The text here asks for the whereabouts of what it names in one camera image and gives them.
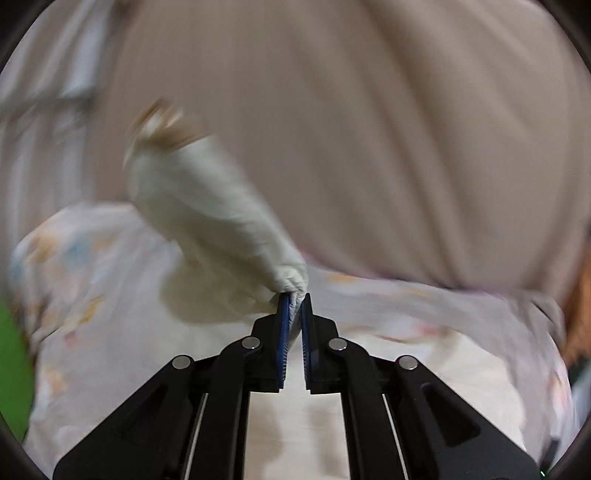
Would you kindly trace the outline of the cream quilted jacket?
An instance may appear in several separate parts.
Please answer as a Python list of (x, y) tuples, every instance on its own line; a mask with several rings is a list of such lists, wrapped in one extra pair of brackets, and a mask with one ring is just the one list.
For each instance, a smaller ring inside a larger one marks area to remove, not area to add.
[(182, 252), (183, 266), (221, 282), (222, 297), (270, 304), (294, 320), (308, 268), (286, 229), (199, 118), (159, 98), (133, 121), (123, 160), (139, 213)]

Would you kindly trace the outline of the green pillow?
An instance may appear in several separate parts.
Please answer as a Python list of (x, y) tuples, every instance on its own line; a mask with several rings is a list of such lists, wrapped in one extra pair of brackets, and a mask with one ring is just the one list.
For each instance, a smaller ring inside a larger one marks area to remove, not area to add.
[(0, 328), (1, 414), (16, 439), (22, 442), (34, 400), (34, 369), (21, 331), (4, 304), (1, 304)]

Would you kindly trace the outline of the silver satin curtain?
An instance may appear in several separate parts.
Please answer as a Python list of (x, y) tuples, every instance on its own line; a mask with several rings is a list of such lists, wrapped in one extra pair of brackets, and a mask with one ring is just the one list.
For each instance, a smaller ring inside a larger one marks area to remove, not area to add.
[(85, 143), (117, 14), (112, 1), (54, 1), (1, 73), (1, 246), (92, 195)]

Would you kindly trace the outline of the orange hanging cloth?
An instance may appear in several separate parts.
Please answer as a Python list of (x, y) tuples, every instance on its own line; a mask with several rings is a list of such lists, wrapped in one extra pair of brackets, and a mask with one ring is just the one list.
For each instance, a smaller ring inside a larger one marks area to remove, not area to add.
[(561, 349), (568, 367), (590, 357), (590, 250), (585, 252), (575, 288), (565, 307), (567, 336)]

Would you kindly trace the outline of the grey floral blanket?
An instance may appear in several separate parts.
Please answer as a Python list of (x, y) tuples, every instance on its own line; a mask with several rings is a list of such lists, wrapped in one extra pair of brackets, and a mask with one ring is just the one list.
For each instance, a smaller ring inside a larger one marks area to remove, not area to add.
[[(315, 313), (342, 336), (389, 360), (417, 357), (534, 459), (574, 440), (553, 301), (308, 272)], [(25, 448), (46, 474), (174, 356), (214, 355), (267, 311), (184, 267), (128, 204), (43, 222), (14, 249), (10, 285), (36, 362)]]

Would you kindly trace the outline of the beige curtain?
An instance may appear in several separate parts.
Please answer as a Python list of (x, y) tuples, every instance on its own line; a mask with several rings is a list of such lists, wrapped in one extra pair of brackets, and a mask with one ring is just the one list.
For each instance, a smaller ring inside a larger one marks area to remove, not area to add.
[(89, 143), (100, 198), (160, 96), (329, 267), (557, 301), (576, 282), (590, 75), (534, 1), (137, 1)]

